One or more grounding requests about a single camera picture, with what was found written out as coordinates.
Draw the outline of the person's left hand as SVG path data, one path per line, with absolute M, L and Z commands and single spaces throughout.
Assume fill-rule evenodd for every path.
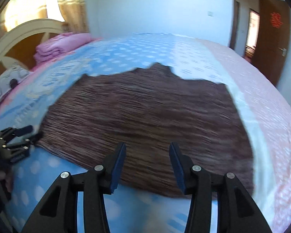
M 13 173 L 11 169 L 8 171 L 0 170 L 0 184 L 1 182 L 5 185 L 7 192 L 11 194 L 13 190 Z

